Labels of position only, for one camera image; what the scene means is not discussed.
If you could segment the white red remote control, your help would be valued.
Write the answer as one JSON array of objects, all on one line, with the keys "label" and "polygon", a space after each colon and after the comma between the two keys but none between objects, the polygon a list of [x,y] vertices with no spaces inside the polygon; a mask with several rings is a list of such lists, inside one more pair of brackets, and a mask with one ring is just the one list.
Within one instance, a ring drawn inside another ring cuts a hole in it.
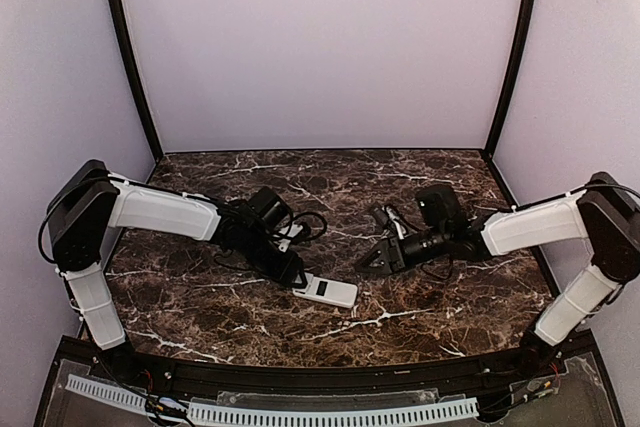
[{"label": "white red remote control", "polygon": [[355,306],[358,287],[355,284],[339,282],[305,274],[307,285],[302,289],[293,289],[294,296],[338,308],[351,309]]}]

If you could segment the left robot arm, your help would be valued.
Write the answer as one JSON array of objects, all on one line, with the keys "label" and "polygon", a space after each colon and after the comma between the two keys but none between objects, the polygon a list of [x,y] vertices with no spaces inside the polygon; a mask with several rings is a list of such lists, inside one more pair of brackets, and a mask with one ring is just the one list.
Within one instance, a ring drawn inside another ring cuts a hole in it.
[{"label": "left robot arm", "polygon": [[46,209],[38,231],[50,238],[43,259],[57,267],[102,351],[127,343],[103,272],[101,248],[110,228],[143,229],[209,242],[240,254],[262,276],[289,289],[305,288],[304,264],[289,246],[294,215],[270,188],[226,202],[151,187],[87,161]]}]

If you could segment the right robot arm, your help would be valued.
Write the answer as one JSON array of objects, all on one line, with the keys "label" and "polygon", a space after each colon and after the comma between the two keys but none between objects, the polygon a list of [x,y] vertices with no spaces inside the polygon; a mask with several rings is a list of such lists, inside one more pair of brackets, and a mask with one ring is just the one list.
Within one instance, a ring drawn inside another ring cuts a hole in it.
[{"label": "right robot arm", "polygon": [[387,234],[355,269],[392,275],[439,257],[486,261],[534,246],[587,240],[592,251],[588,265],[537,316],[519,343],[516,368],[531,376],[552,360],[578,325],[638,278],[638,196],[608,173],[598,172],[567,193],[470,220],[451,186],[431,185],[415,196],[424,230],[390,206],[373,206],[371,214]]}]

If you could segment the black front rail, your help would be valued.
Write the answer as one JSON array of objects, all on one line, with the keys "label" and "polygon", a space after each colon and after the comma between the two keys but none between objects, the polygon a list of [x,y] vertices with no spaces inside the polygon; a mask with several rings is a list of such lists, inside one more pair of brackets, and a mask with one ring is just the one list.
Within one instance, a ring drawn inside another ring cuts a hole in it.
[{"label": "black front rail", "polygon": [[435,388],[443,394],[491,395],[525,380],[519,352],[382,367],[250,367],[171,359],[127,349],[109,360],[118,378],[154,393],[214,397],[223,391],[284,395],[351,395]]}]

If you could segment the right black frame post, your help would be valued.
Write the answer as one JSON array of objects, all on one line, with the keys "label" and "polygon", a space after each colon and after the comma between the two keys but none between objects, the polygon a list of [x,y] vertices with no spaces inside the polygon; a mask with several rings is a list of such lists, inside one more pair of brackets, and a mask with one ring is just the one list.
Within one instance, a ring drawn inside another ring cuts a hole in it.
[{"label": "right black frame post", "polygon": [[512,45],[507,61],[505,75],[498,97],[496,110],[485,144],[486,150],[494,151],[498,145],[511,99],[515,90],[524,49],[526,46],[535,0],[520,0]]}]

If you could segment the black frame post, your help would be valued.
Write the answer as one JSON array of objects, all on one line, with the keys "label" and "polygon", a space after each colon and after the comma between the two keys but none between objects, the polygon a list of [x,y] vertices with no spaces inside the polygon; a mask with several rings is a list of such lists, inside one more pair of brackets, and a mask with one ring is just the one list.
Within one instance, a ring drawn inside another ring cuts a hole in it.
[{"label": "black frame post", "polygon": [[494,151],[498,145],[511,99],[515,90],[524,49],[526,46],[535,0],[520,0],[512,45],[507,61],[505,75],[498,97],[496,110],[485,144],[486,150]]},{"label": "black frame post", "polygon": [[164,157],[161,141],[155,127],[151,109],[146,98],[142,78],[129,32],[123,0],[107,0],[118,49],[124,67],[129,90],[134,102],[146,143],[152,158],[158,163]]}]

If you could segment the left black frame post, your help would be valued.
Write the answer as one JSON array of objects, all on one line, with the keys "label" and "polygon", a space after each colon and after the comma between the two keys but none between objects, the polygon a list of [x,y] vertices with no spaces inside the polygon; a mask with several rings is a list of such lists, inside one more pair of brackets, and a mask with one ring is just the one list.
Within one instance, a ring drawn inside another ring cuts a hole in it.
[{"label": "left black frame post", "polygon": [[161,141],[155,127],[151,109],[146,98],[142,78],[129,32],[123,0],[107,0],[118,49],[124,67],[129,90],[134,102],[146,143],[152,158],[158,163],[164,157]]}]

